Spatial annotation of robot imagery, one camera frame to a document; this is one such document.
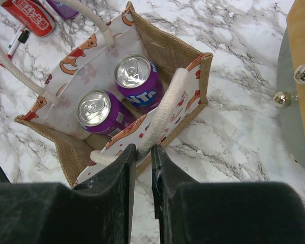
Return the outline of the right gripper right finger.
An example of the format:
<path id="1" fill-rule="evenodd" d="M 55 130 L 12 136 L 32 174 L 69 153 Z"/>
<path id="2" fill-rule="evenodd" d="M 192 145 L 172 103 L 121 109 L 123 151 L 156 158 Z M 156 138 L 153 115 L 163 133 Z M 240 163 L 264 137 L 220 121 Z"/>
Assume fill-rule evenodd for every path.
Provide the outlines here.
<path id="1" fill-rule="evenodd" d="M 161 243 L 305 243 L 305 208 L 281 182 L 201 183 L 151 149 Z"/>

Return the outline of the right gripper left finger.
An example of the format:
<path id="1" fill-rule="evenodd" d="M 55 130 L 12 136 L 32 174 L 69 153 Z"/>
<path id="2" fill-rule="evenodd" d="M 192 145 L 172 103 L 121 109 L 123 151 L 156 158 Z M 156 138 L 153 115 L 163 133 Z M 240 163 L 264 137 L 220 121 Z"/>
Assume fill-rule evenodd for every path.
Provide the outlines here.
<path id="1" fill-rule="evenodd" d="M 0 182 L 0 243 L 129 243 L 135 160 L 130 144 L 73 189 Z"/>

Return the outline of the purple fanta can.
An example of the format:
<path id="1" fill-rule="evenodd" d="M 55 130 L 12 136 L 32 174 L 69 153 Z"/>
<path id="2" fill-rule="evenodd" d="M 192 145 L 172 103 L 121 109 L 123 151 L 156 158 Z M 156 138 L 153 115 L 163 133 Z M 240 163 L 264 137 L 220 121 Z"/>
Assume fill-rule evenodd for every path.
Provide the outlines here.
<path id="1" fill-rule="evenodd" d="M 85 92 L 77 101 L 76 117 L 86 131 L 109 137 L 136 120 L 114 94 L 103 90 Z"/>
<path id="2" fill-rule="evenodd" d="M 117 90 L 143 114 L 158 107 L 164 96 L 156 65 L 142 54 L 121 58 L 114 68 L 114 80 Z"/>

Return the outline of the brown canvas tote bag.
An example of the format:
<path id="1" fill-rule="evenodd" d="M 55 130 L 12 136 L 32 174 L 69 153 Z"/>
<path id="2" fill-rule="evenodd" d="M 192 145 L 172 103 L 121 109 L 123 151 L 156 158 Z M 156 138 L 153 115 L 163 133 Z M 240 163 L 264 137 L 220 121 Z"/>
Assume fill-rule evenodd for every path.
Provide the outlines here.
<path id="1" fill-rule="evenodd" d="M 54 142 L 63 173 L 71 186 L 84 182 L 119 156 L 127 145 L 138 148 L 137 172 L 151 162 L 154 144 L 168 145 L 207 106 L 207 87 L 213 55 L 203 53 L 141 17 L 131 3 L 109 22 L 79 1 L 66 1 L 90 19 L 98 30 L 46 77 L 39 86 L 18 69 L 0 47 L 0 62 L 37 94 L 29 112 L 15 118 Z M 146 56 L 162 83 L 161 104 L 141 112 L 135 102 L 152 100 L 144 91 L 125 98 L 116 88 L 115 67 L 128 54 Z M 126 124 L 107 135 L 89 131 L 76 118 L 76 103 L 85 93 L 103 90 L 133 112 L 135 120 L 118 112 Z"/>

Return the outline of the purple Fanta can front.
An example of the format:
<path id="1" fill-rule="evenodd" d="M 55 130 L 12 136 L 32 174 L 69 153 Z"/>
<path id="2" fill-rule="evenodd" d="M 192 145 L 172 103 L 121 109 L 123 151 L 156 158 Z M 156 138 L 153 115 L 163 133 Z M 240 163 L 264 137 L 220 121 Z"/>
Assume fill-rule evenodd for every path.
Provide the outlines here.
<path id="1" fill-rule="evenodd" d="M 156 65 L 142 54 L 121 58 L 114 68 L 114 80 L 117 90 L 143 114 L 158 107 L 164 96 Z"/>

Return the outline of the red cola can front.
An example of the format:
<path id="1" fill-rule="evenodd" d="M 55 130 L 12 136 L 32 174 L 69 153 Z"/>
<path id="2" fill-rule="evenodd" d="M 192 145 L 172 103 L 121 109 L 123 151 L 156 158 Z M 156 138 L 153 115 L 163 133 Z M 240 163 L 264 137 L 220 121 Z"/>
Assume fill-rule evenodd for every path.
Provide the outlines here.
<path id="1" fill-rule="evenodd" d="M 54 17 L 39 1 L 10 0 L 1 6 L 38 37 L 49 35 L 55 28 Z"/>

